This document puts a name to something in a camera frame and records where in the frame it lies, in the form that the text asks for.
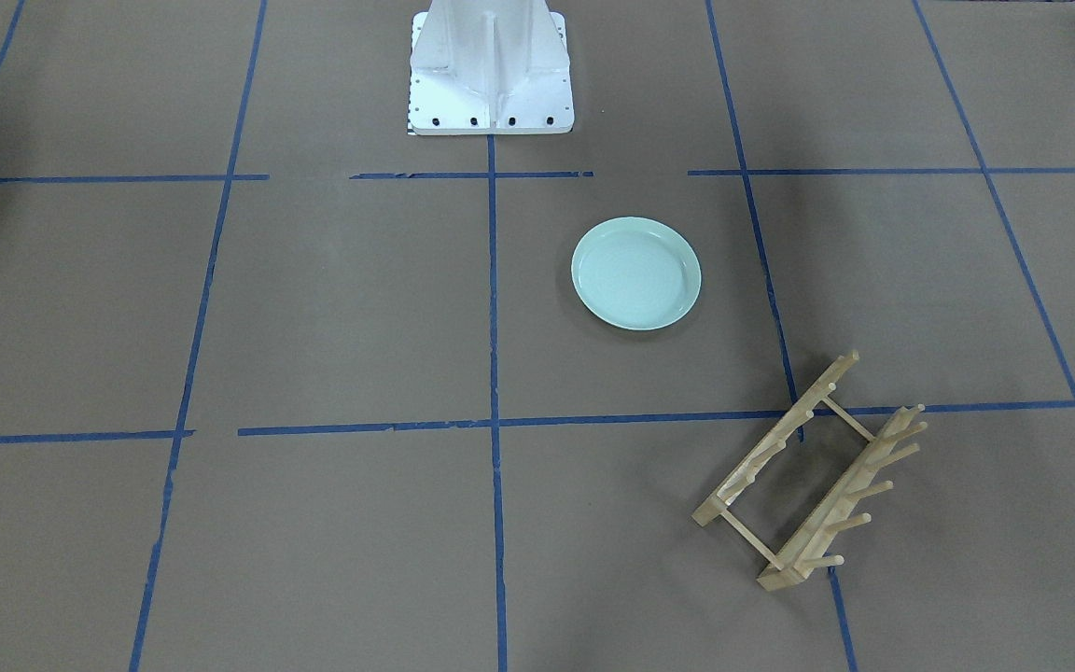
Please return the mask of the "light green plate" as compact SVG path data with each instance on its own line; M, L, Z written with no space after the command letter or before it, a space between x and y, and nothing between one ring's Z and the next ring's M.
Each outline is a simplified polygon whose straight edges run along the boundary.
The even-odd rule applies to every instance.
M694 248L671 227L647 217L594 225L573 248L570 277L590 314L630 331L670 327L703 294Z

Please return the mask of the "wooden dish rack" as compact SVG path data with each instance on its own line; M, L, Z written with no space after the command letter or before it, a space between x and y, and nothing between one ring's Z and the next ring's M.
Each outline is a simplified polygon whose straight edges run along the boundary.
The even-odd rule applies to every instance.
M833 360L692 511L697 525L721 523L763 558L766 592L844 564L833 542L871 521L862 502L893 488L884 471L920 451L923 404L892 409L873 429L836 399L859 361L858 351Z

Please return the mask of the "blue tape grid lines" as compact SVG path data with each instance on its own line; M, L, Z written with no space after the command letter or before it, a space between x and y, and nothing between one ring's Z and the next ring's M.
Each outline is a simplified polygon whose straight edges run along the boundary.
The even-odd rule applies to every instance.
M1075 3L556 1L499 139L424 8L0 1L0 671L1075 671ZM692 511L850 351L920 451L766 592Z

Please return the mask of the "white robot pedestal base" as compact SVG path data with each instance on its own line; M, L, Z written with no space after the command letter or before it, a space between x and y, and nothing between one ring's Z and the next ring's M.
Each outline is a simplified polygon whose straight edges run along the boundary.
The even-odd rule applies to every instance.
M575 120L567 22L546 1L432 1L412 17L408 133L570 133Z

